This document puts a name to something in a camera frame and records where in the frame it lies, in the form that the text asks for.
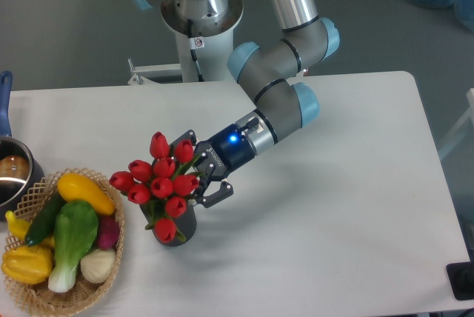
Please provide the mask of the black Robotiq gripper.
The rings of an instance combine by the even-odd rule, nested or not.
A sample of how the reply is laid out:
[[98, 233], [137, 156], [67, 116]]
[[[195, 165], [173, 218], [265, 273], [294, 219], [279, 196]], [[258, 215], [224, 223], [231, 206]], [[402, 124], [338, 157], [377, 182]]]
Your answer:
[[225, 127], [198, 144], [195, 133], [189, 130], [170, 145], [170, 157], [176, 169], [195, 165], [200, 172], [193, 200], [194, 205], [200, 204], [206, 208], [234, 194], [233, 185], [227, 177], [255, 156], [252, 145], [241, 134], [241, 128], [237, 124]]

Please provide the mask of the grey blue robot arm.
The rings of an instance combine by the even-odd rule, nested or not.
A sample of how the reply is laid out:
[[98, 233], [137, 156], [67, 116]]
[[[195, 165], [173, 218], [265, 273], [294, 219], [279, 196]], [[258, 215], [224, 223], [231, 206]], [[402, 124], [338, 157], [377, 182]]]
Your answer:
[[254, 109], [206, 141], [194, 141], [201, 181], [191, 204], [211, 207], [229, 197], [227, 177], [265, 150], [318, 116], [314, 92], [289, 79], [333, 54], [338, 30], [319, 16], [313, 0], [271, 0], [282, 38], [269, 50], [247, 42], [234, 45], [242, 0], [133, 0], [138, 7], [158, 7], [176, 37], [185, 82], [234, 80]]

